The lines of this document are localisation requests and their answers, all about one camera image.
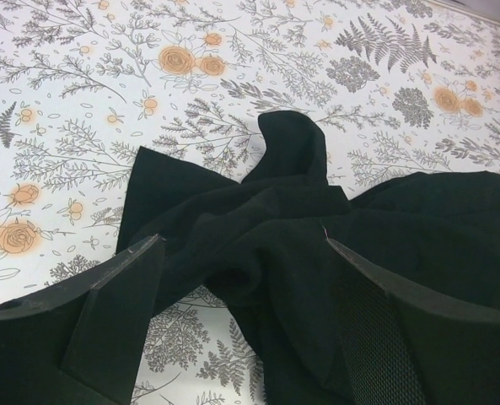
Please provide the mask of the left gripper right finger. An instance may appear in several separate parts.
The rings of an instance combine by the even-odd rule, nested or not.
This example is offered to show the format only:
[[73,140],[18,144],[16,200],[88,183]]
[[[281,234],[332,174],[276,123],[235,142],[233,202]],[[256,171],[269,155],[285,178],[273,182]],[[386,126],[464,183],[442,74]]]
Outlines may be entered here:
[[341,258],[339,338],[356,404],[500,404],[500,310],[328,244]]

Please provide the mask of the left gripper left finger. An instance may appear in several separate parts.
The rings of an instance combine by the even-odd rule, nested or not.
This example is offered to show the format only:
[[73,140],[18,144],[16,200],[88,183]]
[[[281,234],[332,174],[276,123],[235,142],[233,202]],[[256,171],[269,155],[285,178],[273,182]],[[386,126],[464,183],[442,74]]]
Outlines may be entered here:
[[128,404],[159,287],[157,235],[0,305],[0,404]]

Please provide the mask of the black t shirt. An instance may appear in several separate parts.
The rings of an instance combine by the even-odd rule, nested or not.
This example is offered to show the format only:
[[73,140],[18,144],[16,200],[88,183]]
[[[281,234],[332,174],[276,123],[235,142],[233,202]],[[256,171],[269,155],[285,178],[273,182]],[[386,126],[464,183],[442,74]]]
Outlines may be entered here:
[[160,235],[153,313],[200,286],[261,360],[270,404],[356,404],[339,338],[336,240],[371,263],[500,311],[500,175],[415,173],[348,198],[325,136],[295,111],[262,114],[266,151],[242,180],[137,152],[117,247]]

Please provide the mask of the floral patterned table mat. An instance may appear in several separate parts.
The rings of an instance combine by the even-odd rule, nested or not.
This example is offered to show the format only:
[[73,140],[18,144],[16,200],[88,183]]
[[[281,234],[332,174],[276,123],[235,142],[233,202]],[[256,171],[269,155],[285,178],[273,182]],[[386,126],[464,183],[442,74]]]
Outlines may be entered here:
[[[500,23],[442,1],[0,1],[0,305],[125,250],[139,149],[239,182],[275,111],[320,128],[348,198],[500,175]],[[270,403],[200,286],[152,314],[128,404]]]

